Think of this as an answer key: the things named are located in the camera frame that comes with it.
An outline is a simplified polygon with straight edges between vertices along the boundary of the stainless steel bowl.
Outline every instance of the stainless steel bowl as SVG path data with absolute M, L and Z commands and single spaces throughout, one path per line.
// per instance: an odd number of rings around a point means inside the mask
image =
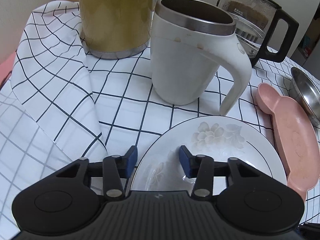
M 291 68 L 289 96 L 306 111 L 312 125 L 320 128 L 320 92 L 310 78 L 300 69 Z

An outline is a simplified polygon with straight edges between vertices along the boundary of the white mug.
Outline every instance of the white mug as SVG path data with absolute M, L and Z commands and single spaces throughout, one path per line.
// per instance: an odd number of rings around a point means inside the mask
M 219 66 L 234 84 L 220 106 L 226 115 L 247 87 L 252 67 L 227 12 L 198 0 L 159 0 L 151 29 L 152 83 L 166 102 L 186 105 L 206 89 Z

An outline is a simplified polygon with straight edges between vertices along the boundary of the black pitcher handle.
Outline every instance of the black pitcher handle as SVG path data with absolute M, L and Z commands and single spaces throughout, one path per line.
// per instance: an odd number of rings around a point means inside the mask
M 288 30 L 284 37 L 284 40 L 282 41 L 279 51 L 277 53 L 273 53 L 268 50 L 267 46 L 280 19 L 283 19 L 288 24 Z M 298 27 L 299 23 L 295 19 L 293 19 L 284 10 L 278 9 L 275 13 L 275 16 L 273 17 L 269 30 L 261 44 L 257 55 L 255 56 L 255 58 L 251 59 L 252 66 L 254 66 L 258 62 L 259 58 L 274 62 L 282 62 L 288 54 L 293 39 L 296 36 Z

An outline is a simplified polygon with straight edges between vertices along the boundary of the white tablecloth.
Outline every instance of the white tablecloth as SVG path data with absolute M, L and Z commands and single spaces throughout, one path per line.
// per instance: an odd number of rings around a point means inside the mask
M 231 75 L 220 67 L 197 101 L 170 105 L 152 87 L 150 48 L 133 57 L 103 60 L 90 55 L 80 32 L 77 3 L 54 1 L 34 10 L 22 34 L 12 77 L 0 91 L 2 239 L 19 231 L 11 205 L 21 190 L 81 156 L 101 161 L 136 145 L 139 162 L 171 127 L 219 114 L 233 84 Z M 293 66 L 302 69 L 289 58 L 282 63 L 260 60 L 247 89 L 228 113 L 253 126 L 273 146 L 271 117 L 260 111 L 255 93 L 259 83 L 266 82 L 287 96 Z M 319 142 L 319 129 L 315 131 Z M 92 189 L 100 194 L 101 188 L 101 180 L 93 179 Z M 319 202 L 318 182 L 308 192 L 301 223 L 318 222 Z

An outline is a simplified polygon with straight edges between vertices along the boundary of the white plate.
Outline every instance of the white plate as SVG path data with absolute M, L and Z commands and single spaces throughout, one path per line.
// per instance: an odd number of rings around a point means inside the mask
M 205 154 L 219 162 L 237 157 L 287 185 L 277 152 L 255 128 L 230 117 L 204 116 L 176 125 L 151 145 L 138 165 L 131 190 L 191 192 L 195 179 L 186 178 L 180 165 L 181 145 L 193 155 Z M 213 194 L 225 188 L 225 178 L 215 177 Z

